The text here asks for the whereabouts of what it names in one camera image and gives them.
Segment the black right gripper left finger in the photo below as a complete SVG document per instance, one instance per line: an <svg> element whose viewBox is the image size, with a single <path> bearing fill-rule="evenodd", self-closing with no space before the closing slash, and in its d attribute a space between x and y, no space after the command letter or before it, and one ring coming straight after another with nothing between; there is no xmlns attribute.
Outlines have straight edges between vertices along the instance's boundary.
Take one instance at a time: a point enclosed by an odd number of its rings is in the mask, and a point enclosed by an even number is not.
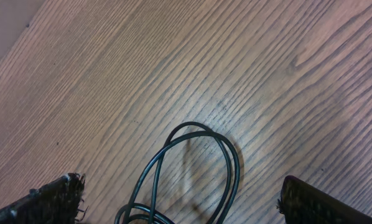
<svg viewBox="0 0 372 224"><path fill-rule="evenodd" d="M0 224L6 223L71 223L82 221L78 214L83 202L85 175L67 173L0 209Z"/></svg>

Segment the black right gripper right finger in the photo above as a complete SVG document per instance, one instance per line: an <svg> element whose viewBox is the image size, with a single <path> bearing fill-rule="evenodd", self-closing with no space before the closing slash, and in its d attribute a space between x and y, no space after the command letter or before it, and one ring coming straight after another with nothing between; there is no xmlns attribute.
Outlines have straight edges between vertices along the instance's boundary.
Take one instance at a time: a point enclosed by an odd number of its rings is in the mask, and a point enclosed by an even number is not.
<svg viewBox="0 0 372 224"><path fill-rule="evenodd" d="M288 175L277 200L286 223L372 224L372 217L331 197L308 183Z"/></svg>

